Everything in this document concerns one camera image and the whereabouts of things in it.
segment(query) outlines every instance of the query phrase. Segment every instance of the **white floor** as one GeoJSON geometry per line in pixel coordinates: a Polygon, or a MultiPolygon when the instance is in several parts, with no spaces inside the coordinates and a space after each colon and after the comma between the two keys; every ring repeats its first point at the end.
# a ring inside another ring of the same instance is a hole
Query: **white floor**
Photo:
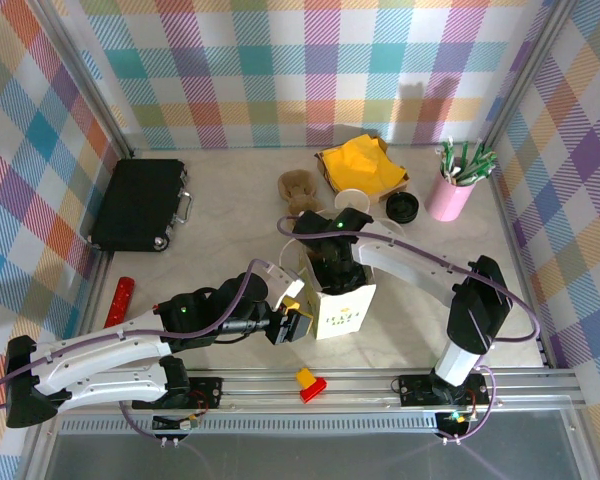
{"type": "MultiPolygon", "coordinates": [[[[187,165],[188,190],[195,196],[192,216],[175,227],[169,249],[162,253],[116,253],[106,280],[96,328],[104,324],[120,276],[130,276],[136,289],[129,315],[150,309],[178,293],[218,287],[243,272],[252,258],[276,262],[286,238],[276,231],[286,213],[276,181],[287,170],[315,172],[315,149],[240,149],[148,152],[145,158],[179,158],[187,165]]],[[[477,185],[465,211],[451,223],[433,220],[423,203],[436,175],[432,148],[392,147],[390,158],[404,165],[408,191],[421,203],[416,220],[405,226],[410,240],[427,250],[463,261],[480,254],[496,259],[511,290],[520,286],[488,182],[477,185]]],[[[321,178],[318,197],[333,205],[333,193],[321,178]]],[[[372,208],[385,216],[384,202],[372,208]]],[[[293,263],[293,252],[285,254],[293,263]]],[[[358,333],[316,341],[312,336],[273,346],[255,334],[236,345],[214,345],[182,353],[189,368],[210,367],[405,367],[435,364],[446,342],[448,310],[429,294],[387,274],[377,274],[378,289],[358,333]]],[[[520,308],[514,308],[500,334],[521,336],[531,329],[520,308]]],[[[497,367],[540,366],[534,341],[498,345],[487,357],[497,367]]]]}

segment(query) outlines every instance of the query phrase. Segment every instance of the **black briefcase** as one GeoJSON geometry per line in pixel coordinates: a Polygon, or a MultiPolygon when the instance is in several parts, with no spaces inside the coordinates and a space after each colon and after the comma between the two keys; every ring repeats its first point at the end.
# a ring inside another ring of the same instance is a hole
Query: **black briefcase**
{"type": "Polygon", "coordinates": [[[120,160],[111,176],[89,242],[105,251],[161,252],[175,223],[189,219],[193,199],[179,160],[120,160]],[[180,202],[184,217],[178,216],[180,202]]]}

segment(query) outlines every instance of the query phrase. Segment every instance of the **brown plush toy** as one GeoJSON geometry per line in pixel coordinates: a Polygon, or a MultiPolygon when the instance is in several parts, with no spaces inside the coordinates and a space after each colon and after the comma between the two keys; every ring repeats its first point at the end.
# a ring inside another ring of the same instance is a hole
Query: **brown plush toy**
{"type": "Polygon", "coordinates": [[[317,212],[322,205],[314,198],[316,182],[311,172],[307,170],[291,170],[283,173],[278,179],[280,196],[289,202],[289,213],[298,215],[305,210],[317,212]]]}

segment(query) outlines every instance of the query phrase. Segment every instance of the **red object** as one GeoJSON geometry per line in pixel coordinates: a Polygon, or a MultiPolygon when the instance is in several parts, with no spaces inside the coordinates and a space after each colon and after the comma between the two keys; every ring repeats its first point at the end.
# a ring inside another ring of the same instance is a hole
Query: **red object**
{"type": "Polygon", "coordinates": [[[114,325],[119,325],[124,322],[124,317],[129,309],[131,295],[133,295],[135,286],[136,281],[133,278],[120,277],[118,286],[116,287],[116,293],[113,294],[113,301],[111,302],[111,308],[109,308],[107,321],[104,322],[104,328],[113,327],[114,325]]]}
{"type": "Polygon", "coordinates": [[[327,388],[327,381],[322,377],[317,377],[316,381],[308,388],[300,390],[300,398],[304,403],[309,403],[313,397],[327,388]]]}

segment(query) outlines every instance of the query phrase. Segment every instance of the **cardboard box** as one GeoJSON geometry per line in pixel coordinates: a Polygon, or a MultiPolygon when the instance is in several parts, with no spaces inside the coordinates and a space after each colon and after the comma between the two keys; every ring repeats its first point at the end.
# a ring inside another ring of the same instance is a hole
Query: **cardboard box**
{"type": "MultiPolygon", "coordinates": [[[[379,141],[380,141],[380,145],[382,146],[383,150],[386,152],[387,144],[381,138],[379,139],[379,141]]],[[[327,170],[327,166],[324,164],[322,152],[316,153],[316,158],[318,159],[318,171],[324,177],[324,179],[327,181],[327,183],[331,187],[331,190],[333,190],[335,193],[338,193],[340,190],[338,190],[335,187],[335,185],[333,184],[333,182],[331,181],[331,177],[329,176],[329,171],[327,170]]],[[[387,198],[389,198],[390,195],[392,195],[396,192],[404,192],[407,189],[408,182],[409,182],[409,174],[405,171],[404,177],[402,177],[402,181],[400,181],[400,183],[398,183],[395,187],[388,188],[388,189],[383,190],[378,193],[374,193],[373,195],[369,195],[369,201],[371,202],[371,205],[380,203],[382,200],[386,200],[387,198]]]]}
{"type": "Polygon", "coordinates": [[[367,285],[342,295],[328,295],[313,272],[311,261],[303,248],[300,254],[300,268],[305,281],[305,294],[313,313],[313,330],[317,340],[346,335],[360,330],[362,321],[369,310],[376,292],[373,271],[363,267],[367,276],[367,285]]]}

